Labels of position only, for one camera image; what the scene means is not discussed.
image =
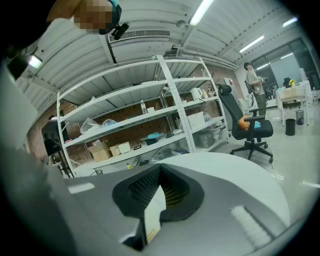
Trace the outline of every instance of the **gray floor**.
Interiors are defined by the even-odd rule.
[[[295,135],[287,136],[282,126],[280,111],[268,109],[266,119],[273,126],[273,136],[267,138],[268,150],[273,153],[273,165],[269,157],[260,152],[252,154],[251,161],[269,172],[281,186],[287,199],[291,223],[307,215],[319,196],[320,184],[320,103],[309,108],[309,125],[304,110],[304,125],[295,126]],[[286,109],[284,118],[296,119],[298,108]],[[229,144],[222,144],[214,152],[229,154],[232,149],[240,148],[245,140],[230,138]],[[235,152],[236,156],[248,158],[248,151]]]

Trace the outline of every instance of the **curved white surface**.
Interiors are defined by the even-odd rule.
[[[290,225],[289,206],[282,189],[266,170],[247,159],[225,153],[189,153],[158,163],[176,165],[229,181],[269,207]]]

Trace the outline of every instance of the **black office chair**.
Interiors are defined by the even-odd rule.
[[[274,161],[273,154],[265,150],[268,147],[268,144],[267,142],[261,142],[261,138],[271,137],[274,134],[274,129],[272,128],[270,121],[265,120],[264,115],[257,116],[257,111],[262,110],[262,108],[249,111],[250,113],[253,113],[253,116],[244,119],[245,122],[250,122],[249,130],[241,130],[238,128],[238,121],[243,117],[243,113],[234,96],[231,94],[231,87],[226,84],[217,84],[216,86],[223,105],[227,108],[232,117],[232,136],[236,140],[246,139],[243,147],[232,150],[230,154],[233,155],[237,151],[250,150],[248,157],[248,160],[250,160],[252,153],[256,150],[269,156],[269,162],[272,163]],[[261,123],[260,128],[255,129],[255,121]]]

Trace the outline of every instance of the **orange object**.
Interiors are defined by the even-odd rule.
[[[249,116],[244,115],[243,117],[240,118],[238,121],[238,127],[240,130],[249,130],[249,122],[245,122],[245,119],[248,118]]]

